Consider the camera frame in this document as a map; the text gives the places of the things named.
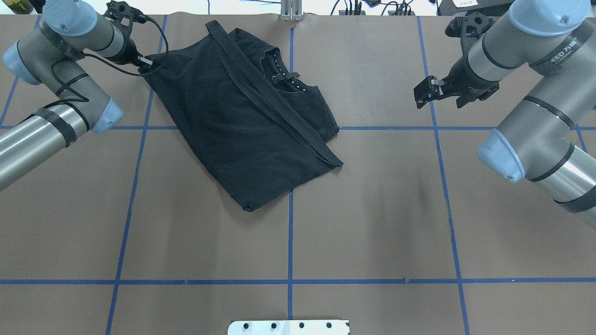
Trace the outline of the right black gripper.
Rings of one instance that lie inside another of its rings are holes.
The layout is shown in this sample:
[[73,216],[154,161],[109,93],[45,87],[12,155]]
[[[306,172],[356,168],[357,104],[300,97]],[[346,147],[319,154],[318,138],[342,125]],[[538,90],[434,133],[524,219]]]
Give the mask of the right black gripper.
[[480,100],[487,100],[500,89],[499,82],[481,78],[471,69],[468,59],[459,59],[444,79],[430,75],[413,89],[416,108],[422,109],[427,103],[449,97],[456,98],[456,107]]

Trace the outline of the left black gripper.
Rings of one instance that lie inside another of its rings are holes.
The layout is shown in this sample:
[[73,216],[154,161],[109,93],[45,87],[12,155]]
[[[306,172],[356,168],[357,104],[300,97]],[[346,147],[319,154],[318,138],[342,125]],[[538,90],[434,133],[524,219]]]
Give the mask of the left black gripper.
[[114,63],[118,65],[132,64],[138,67],[139,76],[149,76],[155,72],[153,62],[138,52],[135,42],[128,38],[123,41],[121,51],[114,56]]

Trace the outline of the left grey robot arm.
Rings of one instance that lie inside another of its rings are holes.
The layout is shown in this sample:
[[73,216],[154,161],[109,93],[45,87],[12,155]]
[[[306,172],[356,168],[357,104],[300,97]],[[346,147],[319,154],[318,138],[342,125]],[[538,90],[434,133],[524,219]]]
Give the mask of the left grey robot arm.
[[0,188],[6,189],[85,133],[98,135],[122,120],[124,112],[79,66],[86,57],[114,69],[132,64],[145,76],[157,66],[131,39],[134,23],[155,19],[125,1],[111,0],[98,13],[83,0],[47,0],[39,26],[3,55],[23,82],[45,85],[57,98],[2,134]]

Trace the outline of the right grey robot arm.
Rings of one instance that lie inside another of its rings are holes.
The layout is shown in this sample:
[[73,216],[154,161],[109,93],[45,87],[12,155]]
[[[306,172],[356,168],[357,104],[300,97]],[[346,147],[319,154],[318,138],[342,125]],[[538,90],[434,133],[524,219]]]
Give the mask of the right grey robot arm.
[[595,109],[595,25],[589,0],[515,0],[494,19],[455,17],[445,29],[462,56],[449,74],[428,76],[414,89],[417,108],[456,98],[461,108],[485,101],[500,81],[527,64],[542,79],[476,155],[509,182],[529,180],[564,210],[595,226],[596,161],[566,135]]

